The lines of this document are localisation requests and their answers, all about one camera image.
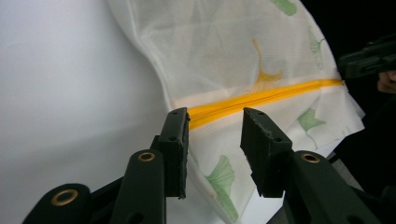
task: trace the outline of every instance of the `leaf pattern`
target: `leaf pattern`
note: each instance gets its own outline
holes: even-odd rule
[[[317,40],[312,30],[312,27],[309,27],[309,48],[311,49],[312,54],[314,54],[315,61],[317,63],[318,68],[323,69],[323,60],[321,57],[321,42],[325,40],[322,38],[321,40]]]
[[[318,149],[318,144],[315,139],[308,133],[308,131],[312,128],[315,128],[319,125],[325,124],[326,122],[320,119],[315,119],[315,110],[309,108],[306,110],[299,118],[298,122],[303,127],[306,135],[314,142],[315,149]]]
[[[238,219],[238,212],[231,201],[231,185],[235,180],[233,167],[226,156],[220,156],[219,162],[209,176],[206,176],[213,190],[216,192],[216,198],[220,206],[224,209],[227,216],[232,222]]]
[[[265,91],[269,89],[273,89],[276,87],[276,81],[282,78],[283,73],[278,72],[275,75],[266,74],[262,69],[262,52],[260,51],[259,45],[257,44],[256,39],[253,39],[254,47],[256,48],[259,54],[259,76],[257,77],[256,82],[253,87],[248,91],[249,93],[257,92],[257,91]]]
[[[276,7],[286,15],[292,16],[297,12],[297,6],[289,0],[270,0]]]

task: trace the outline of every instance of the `zipper teeth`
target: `zipper teeth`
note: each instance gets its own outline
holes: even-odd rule
[[[196,106],[194,108],[189,109],[189,114],[191,116],[190,130],[203,126],[209,123],[210,121],[220,119],[225,116],[236,113],[240,109],[243,109],[244,107],[247,106],[264,105],[267,103],[272,103],[274,100],[278,98],[279,98],[278,100],[282,100],[309,91],[320,90],[321,87],[340,86],[340,85],[343,85],[343,82],[339,79],[314,80],[314,81],[297,84],[295,86],[282,87],[270,91],[260,91],[247,95],[237,96],[232,99],[215,102],[208,105]]]

